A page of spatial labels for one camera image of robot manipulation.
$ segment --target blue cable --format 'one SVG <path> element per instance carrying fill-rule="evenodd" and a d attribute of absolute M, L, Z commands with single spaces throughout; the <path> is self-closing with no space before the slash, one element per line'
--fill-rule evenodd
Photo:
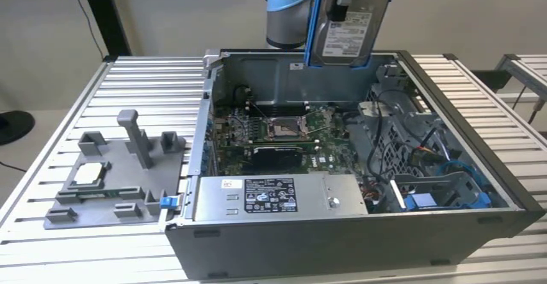
<path fill-rule="evenodd" d="M 305 63 L 309 67 L 314 67 L 314 68 L 321 68 L 319 65 L 311 65 L 311 46 L 314 43 L 315 23 L 319 17 L 321 1 L 322 0 L 314 0 L 314 7 L 313 7 L 311 19 L 310 19 L 310 25 L 309 25 L 309 38 L 306 40 L 306 50 L 305 50 Z"/>
<path fill-rule="evenodd" d="M 471 173 L 473 179 L 474 179 L 478 183 L 482 183 L 482 182 L 481 182 L 481 181 L 482 181 L 482 177 L 481 177 L 479 173 L 477 172 L 477 170 L 475 170 L 471 166 L 469 166 L 466 163 L 463 163 L 462 161 L 459 161 L 459 160 L 451 160 L 451 161 L 443 163 L 443 164 L 439 166 L 438 170 L 437 170 L 437 175 L 438 175 L 438 176 L 443 174 L 443 171 L 445 171 L 446 167 L 447 167 L 449 165 L 451 165 L 451 164 L 457 164 L 457 165 L 459 165 L 461 167 L 463 167 L 463 168 Z"/>

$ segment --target white sticker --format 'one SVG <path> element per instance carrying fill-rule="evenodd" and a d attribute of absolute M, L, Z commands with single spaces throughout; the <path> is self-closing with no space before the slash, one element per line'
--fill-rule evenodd
<path fill-rule="evenodd" d="M 241 189 L 243 187 L 243 180 L 223 180 L 223 189 Z"/>
<path fill-rule="evenodd" d="M 347 12 L 346 21 L 330 23 L 323 56 L 359 56 L 371 19 L 373 13 Z"/>

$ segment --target hard drive label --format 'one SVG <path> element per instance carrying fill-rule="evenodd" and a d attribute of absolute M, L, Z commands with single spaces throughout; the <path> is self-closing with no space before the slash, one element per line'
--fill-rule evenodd
<path fill-rule="evenodd" d="M 359 56 L 371 19 L 373 13 L 347 12 L 346 21 L 330 23 L 323 56 Z"/>

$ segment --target blue latch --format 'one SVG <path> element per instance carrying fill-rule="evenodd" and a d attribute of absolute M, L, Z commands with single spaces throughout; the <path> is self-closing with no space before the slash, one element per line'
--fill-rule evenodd
<path fill-rule="evenodd" d="M 179 207 L 179 197 L 178 196 L 166 196 L 160 199 L 160 208 L 162 209 L 178 209 Z"/>
<path fill-rule="evenodd" d="M 490 208 L 491 204 L 493 204 L 493 201 L 490 200 L 489 194 L 486 194 L 485 192 L 481 192 L 475 203 L 473 203 L 470 206 L 474 209 L 481 209 L 481 208 Z"/>

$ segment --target gray side panel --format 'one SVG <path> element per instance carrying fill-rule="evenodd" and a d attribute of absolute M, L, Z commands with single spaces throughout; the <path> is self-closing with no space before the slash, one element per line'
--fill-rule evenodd
<path fill-rule="evenodd" d="M 457 264 L 491 239 L 509 236 L 521 215 L 186 226 L 166 233 L 191 279 L 335 274 Z"/>
<path fill-rule="evenodd" d="M 255 95 L 261 96 L 257 101 L 271 104 L 361 101 L 377 81 L 378 67 L 394 59 L 393 54 L 375 55 L 366 69 L 325 67 L 291 70 L 291 63 L 303 63 L 302 53 L 230 54 L 224 58 L 222 89 L 231 91 L 238 84 L 250 84 Z"/>

